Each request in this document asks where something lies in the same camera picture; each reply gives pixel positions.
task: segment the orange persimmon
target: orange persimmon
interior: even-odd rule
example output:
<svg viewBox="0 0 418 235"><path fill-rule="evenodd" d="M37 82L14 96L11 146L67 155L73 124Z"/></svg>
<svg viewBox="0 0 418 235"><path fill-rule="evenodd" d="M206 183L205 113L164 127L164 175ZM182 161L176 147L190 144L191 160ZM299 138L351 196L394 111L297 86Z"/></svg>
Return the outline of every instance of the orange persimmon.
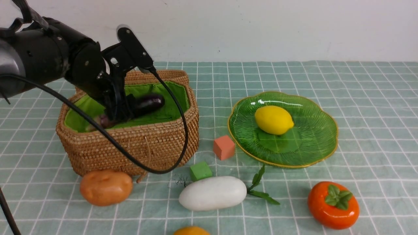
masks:
<svg viewBox="0 0 418 235"><path fill-rule="evenodd" d="M336 230L354 225L360 213L353 194L344 186L329 181L319 182L312 188L308 207L318 222Z"/></svg>

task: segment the black cable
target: black cable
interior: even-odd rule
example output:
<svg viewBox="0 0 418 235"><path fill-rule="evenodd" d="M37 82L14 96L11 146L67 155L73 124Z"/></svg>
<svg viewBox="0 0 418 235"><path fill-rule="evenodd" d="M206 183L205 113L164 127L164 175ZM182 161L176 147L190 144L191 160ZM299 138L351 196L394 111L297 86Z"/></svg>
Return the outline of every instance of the black cable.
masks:
<svg viewBox="0 0 418 235"><path fill-rule="evenodd" d="M163 170L163 171L158 171L158 170L153 170L151 168L148 168L147 166L143 165L142 163L140 163L139 161L137 161L134 157L132 157L118 142L116 142L115 139L113 139L112 136L109 135L109 133L102 127L100 126L98 123L96 123L92 118L90 118L86 113L84 113L81 109L79 109L77 106L75 106L73 103L71 103L67 98L65 98L63 95L59 94L58 92L52 90L51 88L42 85L42 84L38 84L36 82L27 80L25 77L20 76L20 75L16 75L16 74L2 74L0 75L0 79L3 77L12 77L15 78L19 81L23 81L25 83L31 84L51 95L53 95L55 98L59 99L60 101L62 101L64 104L68 105L71 109L73 109L76 113L78 113L81 117L83 117L88 123L90 123L92 126L94 126L102 135L104 135L121 153L123 153L123 155L125 155L129 160L131 160L131 162L133 162L134 164L138 165L139 167L143 168L144 170L154 173L154 174L165 174L168 173L172 170L174 170L179 164L180 162L183 160L183 156L186 152L187 149L187 144L189 142L189 131L187 128L187 123L186 123L186 118L184 117L184 113L183 113L183 109L181 108L178 100L176 99L176 97L174 96L173 92L170 90L170 88L165 84L165 82L160 78L160 76L157 73L157 70L153 67L151 69L149 69L149 71L158 79L158 81L164 86L165 89L167 89L168 93L171 95L171 97L173 98L174 102L176 103L176 106L178 108L178 110L180 111L180 115L181 118L183 120L183 124L184 124L184 132L185 132L185 140L184 140L184 146L183 146L183 150L181 151L180 157L178 158L178 160L176 161L176 163L170 167L167 170ZM14 235L21 235L16 222L13 219L13 215L10 212L9 206L7 205L6 199L3 195L3 192L0 189L0 205L2 207L2 210L4 212L4 215L6 217L7 222L9 223L9 226L13 232Z"/></svg>
<svg viewBox="0 0 418 235"><path fill-rule="evenodd" d="M12 2L20 9L24 23L32 22L32 14L26 0L12 0Z"/></svg>
<svg viewBox="0 0 418 235"><path fill-rule="evenodd" d="M9 206L6 203L6 198L4 197L3 192L0 188L0 206L1 209L4 212L4 216L7 219L7 222L9 223L10 229L12 230L14 235L21 235L18 226L16 225L15 220L13 219L12 213L10 212Z"/></svg>

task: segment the purple eggplant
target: purple eggplant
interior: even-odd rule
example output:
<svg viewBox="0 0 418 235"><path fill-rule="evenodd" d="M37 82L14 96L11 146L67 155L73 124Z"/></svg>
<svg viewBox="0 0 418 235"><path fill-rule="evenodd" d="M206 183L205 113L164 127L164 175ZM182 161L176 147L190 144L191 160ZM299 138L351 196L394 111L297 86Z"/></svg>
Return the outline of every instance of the purple eggplant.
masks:
<svg viewBox="0 0 418 235"><path fill-rule="evenodd" d="M133 103L133 114L134 119L145 116L147 114L153 113L160 108L162 108L165 104L164 97L159 94L147 94L135 99ZM117 121L110 121L108 116L105 114L101 114L94 118L94 121L98 123L103 128L112 128L115 125L119 124ZM88 125L86 127L86 131L95 131L96 128L93 125Z"/></svg>

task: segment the wicker basket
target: wicker basket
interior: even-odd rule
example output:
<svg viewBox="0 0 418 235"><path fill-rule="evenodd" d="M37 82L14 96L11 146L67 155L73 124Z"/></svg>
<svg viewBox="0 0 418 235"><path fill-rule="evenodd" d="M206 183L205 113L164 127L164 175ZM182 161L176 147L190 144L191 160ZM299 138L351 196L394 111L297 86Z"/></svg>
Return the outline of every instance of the wicker basket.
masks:
<svg viewBox="0 0 418 235"><path fill-rule="evenodd" d="M184 113L189 129L189 143L184 158L179 166L183 166L197 151L199 146L199 112L193 90L189 86L189 78L184 71L158 71L163 81L175 82L186 88L190 108ZM145 84L158 83L152 74L131 71L125 83ZM69 100L76 102L85 93L76 89L76 94ZM62 105L56 125L56 132L64 150L68 153L74 171L84 176L93 170L113 169L123 171L130 176L146 175L146 171L136 166L121 154L100 132L78 133L65 126L64 119L69 107ZM165 170L174 165L184 145L184 125L181 118L165 123L140 125L129 128L115 128L108 133L124 147L135 159L149 168Z"/></svg>

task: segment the potato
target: potato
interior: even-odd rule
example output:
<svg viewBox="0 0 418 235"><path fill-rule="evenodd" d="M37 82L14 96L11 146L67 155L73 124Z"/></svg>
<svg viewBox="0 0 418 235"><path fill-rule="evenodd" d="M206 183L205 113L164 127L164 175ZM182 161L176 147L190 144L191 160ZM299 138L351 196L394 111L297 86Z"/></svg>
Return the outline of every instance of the potato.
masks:
<svg viewBox="0 0 418 235"><path fill-rule="evenodd" d="M105 207L125 201L133 189L132 178L113 170L91 171L80 183L81 195L92 205Z"/></svg>

